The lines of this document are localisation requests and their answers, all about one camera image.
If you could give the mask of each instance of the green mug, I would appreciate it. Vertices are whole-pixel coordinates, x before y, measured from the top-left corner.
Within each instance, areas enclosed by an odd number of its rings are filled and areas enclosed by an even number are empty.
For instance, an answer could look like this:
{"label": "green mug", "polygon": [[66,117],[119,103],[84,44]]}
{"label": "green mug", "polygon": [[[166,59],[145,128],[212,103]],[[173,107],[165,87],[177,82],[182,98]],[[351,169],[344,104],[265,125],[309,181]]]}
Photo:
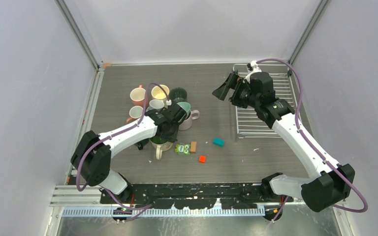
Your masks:
{"label": "green mug", "polygon": [[167,142],[167,141],[161,139],[159,136],[154,136],[154,137],[150,138],[150,141],[155,143],[155,144],[164,144],[164,143]]}
{"label": "green mug", "polygon": [[178,102],[177,105],[181,106],[186,112],[186,117],[189,117],[190,114],[190,103],[188,102]]}

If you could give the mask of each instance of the white wall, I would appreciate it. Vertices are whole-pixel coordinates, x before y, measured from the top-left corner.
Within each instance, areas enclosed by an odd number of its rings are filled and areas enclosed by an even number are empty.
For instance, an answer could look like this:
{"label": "white wall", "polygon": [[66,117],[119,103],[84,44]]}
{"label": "white wall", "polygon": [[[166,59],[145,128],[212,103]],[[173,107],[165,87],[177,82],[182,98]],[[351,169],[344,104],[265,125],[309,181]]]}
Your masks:
{"label": "white wall", "polygon": [[0,0],[0,236],[44,233],[94,74],[53,0]]}
{"label": "white wall", "polygon": [[[355,235],[378,235],[378,0],[331,1],[295,67],[317,139],[353,166],[369,202],[349,214]],[[362,207],[354,193],[348,201]]]}
{"label": "white wall", "polygon": [[104,62],[146,63],[289,59],[319,0],[66,2]]}

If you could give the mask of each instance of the teal block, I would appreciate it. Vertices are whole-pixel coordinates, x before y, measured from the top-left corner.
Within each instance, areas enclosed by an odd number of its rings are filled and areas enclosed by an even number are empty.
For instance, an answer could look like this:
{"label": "teal block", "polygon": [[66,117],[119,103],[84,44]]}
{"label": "teal block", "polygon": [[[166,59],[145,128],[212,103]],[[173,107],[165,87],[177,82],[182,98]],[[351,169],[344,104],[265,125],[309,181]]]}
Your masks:
{"label": "teal block", "polygon": [[212,141],[212,143],[215,144],[215,145],[217,145],[217,146],[223,147],[225,141],[222,140],[222,139],[219,139],[219,138],[214,138],[214,140]]}

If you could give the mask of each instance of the wire rack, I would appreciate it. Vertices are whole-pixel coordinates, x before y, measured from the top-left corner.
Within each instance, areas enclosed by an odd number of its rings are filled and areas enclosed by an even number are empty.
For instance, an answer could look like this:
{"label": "wire rack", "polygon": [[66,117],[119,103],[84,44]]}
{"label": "wire rack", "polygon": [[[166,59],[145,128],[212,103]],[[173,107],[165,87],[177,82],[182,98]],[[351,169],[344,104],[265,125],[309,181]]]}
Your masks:
{"label": "wire rack", "polygon": [[[244,64],[234,64],[233,70],[239,70],[238,75],[245,77],[248,74],[248,70]],[[296,97],[295,91],[293,90],[293,83],[290,77],[286,73],[269,73],[270,77],[273,79],[273,88],[276,91],[276,97],[285,99],[294,109],[296,109]],[[280,138],[280,136],[275,133],[272,129],[257,118],[257,115],[253,108],[239,108],[235,109],[235,117],[237,122],[237,137],[239,139],[244,138]]]}

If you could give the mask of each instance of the mug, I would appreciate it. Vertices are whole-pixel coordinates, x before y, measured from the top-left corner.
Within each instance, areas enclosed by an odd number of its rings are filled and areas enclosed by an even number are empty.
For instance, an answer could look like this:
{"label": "mug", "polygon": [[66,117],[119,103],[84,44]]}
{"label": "mug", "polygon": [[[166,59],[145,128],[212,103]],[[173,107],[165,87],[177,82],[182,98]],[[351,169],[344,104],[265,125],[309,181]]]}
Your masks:
{"label": "mug", "polygon": [[190,103],[188,102],[178,102],[177,105],[181,106],[183,110],[186,111],[186,117],[189,116],[190,113]]}
{"label": "mug", "polygon": [[[166,91],[167,95],[169,95],[169,87],[167,87],[166,85],[160,86]],[[154,86],[154,88],[151,90],[151,96],[153,97],[153,99],[162,100],[166,104],[166,94],[164,94],[161,88]]]}
{"label": "mug", "polygon": [[187,130],[192,126],[192,121],[198,119],[200,113],[198,110],[190,111],[189,117],[179,125],[179,130]]}
{"label": "mug", "polygon": [[169,98],[176,103],[187,102],[188,92],[184,88],[174,88],[170,91]]}
{"label": "mug", "polygon": [[150,143],[156,149],[156,159],[157,160],[161,159],[161,155],[164,151],[171,149],[172,146],[173,146],[172,142],[164,141],[157,136],[150,138]]}
{"label": "mug", "polygon": [[144,101],[146,103],[146,107],[148,107],[149,102],[148,102],[148,99],[144,100],[145,95],[146,95],[146,90],[143,89],[142,87],[134,88],[129,93],[129,97],[131,98],[134,106],[140,106],[140,107],[144,107]]}
{"label": "mug", "polygon": [[140,118],[141,115],[143,115],[143,108],[140,106],[133,106],[129,110],[129,118],[126,119],[126,123],[135,121],[136,119]]}
{"label": "mug", "polygon": [[148,110],[160,110],[161,108],[164,107],[164,102],[161,101],[161,100],[158,100],[158,99],[153,99],[150,101],[149,103],[150,107],[148,108]]}

